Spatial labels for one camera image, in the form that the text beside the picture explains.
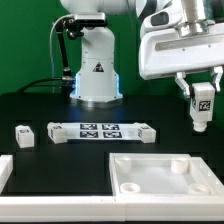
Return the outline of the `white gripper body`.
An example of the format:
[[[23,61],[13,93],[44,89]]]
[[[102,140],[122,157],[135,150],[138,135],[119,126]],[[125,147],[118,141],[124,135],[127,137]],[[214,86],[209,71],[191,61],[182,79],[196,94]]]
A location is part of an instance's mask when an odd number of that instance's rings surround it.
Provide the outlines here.
[[[139,73],[145,80],[224,66],[224,23],[185,20],[184,9],[163,9],[141,27]]]

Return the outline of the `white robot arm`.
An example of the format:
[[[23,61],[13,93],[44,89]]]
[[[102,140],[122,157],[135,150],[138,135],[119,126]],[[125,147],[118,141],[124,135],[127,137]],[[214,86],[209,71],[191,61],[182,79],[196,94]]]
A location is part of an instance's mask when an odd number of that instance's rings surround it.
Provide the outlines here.
[[[224,21],[207,12],[208,0],[60,0],[70,13],[66,31],[82,38],[82,65],[71,97],[87,102],[120,99],[113,70],[114,35],[107,15],[134,10],[141,22],[139,73],[145,80],[173,76],[189,97],[187,74],[211,69],[218,91],[224,69]]]

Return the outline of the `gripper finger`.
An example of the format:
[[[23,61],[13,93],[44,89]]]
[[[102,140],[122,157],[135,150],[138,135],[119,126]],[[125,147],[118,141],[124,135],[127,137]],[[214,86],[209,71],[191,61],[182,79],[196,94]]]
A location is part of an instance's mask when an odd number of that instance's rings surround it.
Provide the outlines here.
[[[212,84],[217,93],[221,91],[220,81],[224,74],[224,70],[222,66],[215,66],[211,69],[211,76],[213,77]]]
[[[190,97],[190,86],[185,80],[186,73],[185,72],[177,72],[175,75],[175,82],[180,87],[180,89],[183,91],[183,95],[186,98]]]

